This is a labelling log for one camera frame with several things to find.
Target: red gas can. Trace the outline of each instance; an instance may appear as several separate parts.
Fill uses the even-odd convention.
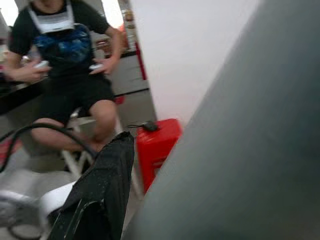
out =
[[[162,166],[182,134],[177,119],[158,121],[157,125],[157,131],[149,132],[140,128],[137,132],[137,152],[145,193],[156,177],[155,170]]]

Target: person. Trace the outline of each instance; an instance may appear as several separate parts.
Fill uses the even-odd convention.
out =
[[[57,19],[64,23],[67,16],[73,17],[72,29],[47,29],[48,23],[55,23]],[[89,31],[111,38],[110,58],[94,58]],[[49,62],[49,66],[37,67],[40,59],[20,66],[22,57],[32,45],[36,46],[42,60]],[[81,107],[96,120],[96,125],[93,138],[80,134],[78,137],[100,151],[113,132],[117,114],[111,84],[104,74],[115,69],[121,54],[121,32],[82,0],[33,0],[19,13],[12,28],[5,72],[14,81],[29,84],[48,74],[49,83],[35,123],[65,127],[71,114]],[[90,71],[89,67],[94,63],[102,65]],[[70,138],[51,129],[36,128],[32,136],[56,149],[82,150]]]

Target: black fabric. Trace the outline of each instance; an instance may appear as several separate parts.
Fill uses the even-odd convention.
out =
[[[37,119],[48,118],[67,125],[70,115],[79,107],[88,113],[100,100],[114,101],[111,83],[103,74],[80,75],[66,79],[67,84],[51,81],[41,100]]]
[[[121,133],[106,145],[94,165],[73,186],[49,240],[119,240],[134,155],[134,138],[129,132]]]
[[[74,14],[74,22],[76,24],[81,24],[88,28],[88,30],[94,31],[98,34],[104,34],[106,32],[109,27],[107,20],[91,6],[81,0],[72,0],[71,6]],[[43,13],[37,10],[35,7],[33,7],[33,10],[37,15],[52,15]],[[57,13],[64,12],[65,10],[66,5],[64,5],[64,7]],[[63,36],[61,36],[61,33],[51,33],[50,35],[47,34],[46,37],[49,40],[58,41],[59,38],[62,38]],[[45,37],[41,38],[38,29],[36,28],[30,17],[28,9],[24,8],[18,15],[18,18],[16,19],[15,24],[12,28],[9,49],[14,53],[23,56],[28,53],[33,44],[39,46],[39,41],[45,42],[47,41],[47,39]],[[90,49],[87,49],[89,51],[89,54],[84,59],[85,62],[77,62],[77,64],[57,64],[56,62],[52,61],[51,58],[48,58],[48,56],[44,54],[42,58],[44,60],[48,60],[50,62],[50,65],[53,67],[49,72],[49,76],[52,79],[60,79],[61,81],[63,81],[65,78],[68,78],[69,76],[73,76],[75,74],[86,75],[88,73],[88,67],[93,64],[92,58],[94,56],[91,49],[91,43],[87,45],[90,45]]]

